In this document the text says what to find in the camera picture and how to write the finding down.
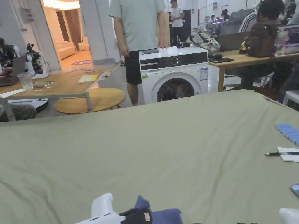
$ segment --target beige sofa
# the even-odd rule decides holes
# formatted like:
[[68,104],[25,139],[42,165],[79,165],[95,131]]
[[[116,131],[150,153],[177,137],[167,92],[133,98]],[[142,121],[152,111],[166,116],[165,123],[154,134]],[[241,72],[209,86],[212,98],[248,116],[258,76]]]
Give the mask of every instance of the beige sofa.
[[83,42],[78,44],[80,50],[89,50],[89,44],[87,37],[83,38]]
[[75,44],[73,42],[61,41],[56,42],[55,44],[60,60],[76,53]]

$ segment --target washing machine door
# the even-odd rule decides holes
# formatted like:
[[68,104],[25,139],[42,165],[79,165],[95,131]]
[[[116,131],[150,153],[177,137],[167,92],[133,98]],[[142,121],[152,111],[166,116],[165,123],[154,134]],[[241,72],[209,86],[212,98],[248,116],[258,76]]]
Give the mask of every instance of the washing machine door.
[[173,72],[166,74],[155,84],[152,90],[152,101],[162,102],[200,93],[199,82],[192,75],[185,72]]

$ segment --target washing machine control panel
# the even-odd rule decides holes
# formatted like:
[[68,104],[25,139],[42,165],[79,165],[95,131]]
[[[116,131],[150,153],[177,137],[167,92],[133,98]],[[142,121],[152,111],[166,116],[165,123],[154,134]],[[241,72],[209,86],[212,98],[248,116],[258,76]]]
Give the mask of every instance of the washing machine control panel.
[[141,70],[167,68],[208,62],[207,52],[141,60]]

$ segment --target black banner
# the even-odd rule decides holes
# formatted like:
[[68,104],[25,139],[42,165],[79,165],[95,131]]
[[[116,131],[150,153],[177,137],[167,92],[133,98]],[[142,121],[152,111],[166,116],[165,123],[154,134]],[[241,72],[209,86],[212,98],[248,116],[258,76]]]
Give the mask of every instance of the black banner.
[[[170,30],[170,45],[174,46],[173,44],[173,28],[172,28],[172,21],[169,12],[169,30]],[[191,35],[191,9],[184,10],[185,17],[183,18],[183,30],[184,30],[184,40],[186,41],[187,38]]]

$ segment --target black shorts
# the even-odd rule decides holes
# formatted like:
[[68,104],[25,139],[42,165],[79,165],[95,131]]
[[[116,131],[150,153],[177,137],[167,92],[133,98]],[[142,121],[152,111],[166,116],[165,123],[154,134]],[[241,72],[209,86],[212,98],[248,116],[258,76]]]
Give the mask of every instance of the black shorts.
[[139,66],[139,51],[131,51],[130,57],[125,57],[126,78],[127,83],[139,85],[141,81],[141,73]]

